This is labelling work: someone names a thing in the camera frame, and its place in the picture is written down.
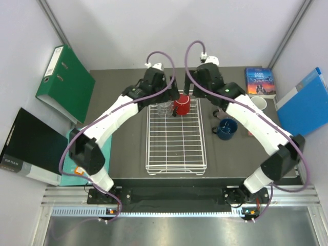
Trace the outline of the light blue floral mug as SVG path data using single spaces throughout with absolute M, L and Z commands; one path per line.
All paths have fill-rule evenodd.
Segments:
M 251 101 L 261 111 L 263 111 L 267 107 L 267 102 L 262 97 L 254 96 L 251 98 Z

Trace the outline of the red ceramic mug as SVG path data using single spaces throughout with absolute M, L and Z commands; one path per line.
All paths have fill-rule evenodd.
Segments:
M 187 115 L 190 111 L 191 99 L 188 95 L 180 94 L 180 98 L 174 101 L 172 115 Z

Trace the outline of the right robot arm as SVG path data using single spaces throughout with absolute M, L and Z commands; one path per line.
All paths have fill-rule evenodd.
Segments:
M 204 63 L 194 71 L 186 69 L 189 84 L 194 84 L 194 94 L 208 99 L 228 115 L 240 122 L 263 146 L 268 154 L 265 160 L 239 190 L 239 197 L 246 203 L 258 196 L 258 191 L 280 180 L 300 161 L 306 163 L 303 155 L 305 139 L 293 136 L 276 125 L 263 111 L 258 109 L 246 92 L 236 83 L 225 83 L 219 68 L 214 63 Z

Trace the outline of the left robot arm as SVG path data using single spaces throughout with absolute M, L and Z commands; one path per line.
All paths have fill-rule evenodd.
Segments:
M 171 77 L 172 84 L 166 91 L 157 92 L 167 87 L 164 68 L 156 63 L 147 68 L 142 79 L 137 84 L 127 87 L 116 102 L 106 110 L 89 128 L 74 129 L 69 134 L 72 140 L 81 135 L 69 148 L 69 157 L 81 168 L 87 177 L 100 188 L 99 198 L 105 203 L 111 203 L 116 198 L 114 181 L 105 168 L 105 155 L 102 147 L 112 134 L 129 118 L 139 113 L 149 105 L 166 103 L 179 98 L 177 83 Z

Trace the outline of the dark blue mug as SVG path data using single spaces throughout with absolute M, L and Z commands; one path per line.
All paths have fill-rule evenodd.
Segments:
M 231 118 L 224 118 L 218 126 L 212 128 L 212 133 L 217 135 L 221 140 L 230 140 L 237 130 L 237 121 Z

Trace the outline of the lilac ceramic mug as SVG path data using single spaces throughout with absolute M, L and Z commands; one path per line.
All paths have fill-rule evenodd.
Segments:
M 212 114 L 215 118 L 218 118 L 219 120 L 227 118 L 226 112 L 224 110 L 222 110 L 221 108 L 217 108 L 216 110 L 213 111 Z

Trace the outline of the clear glass cup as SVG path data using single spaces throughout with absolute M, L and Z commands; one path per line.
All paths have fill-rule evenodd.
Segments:
M 157 114 L 159 117 L 168 118 L 172 116 L 173 113 L 173 101 L 163 102 L 157 104 Z

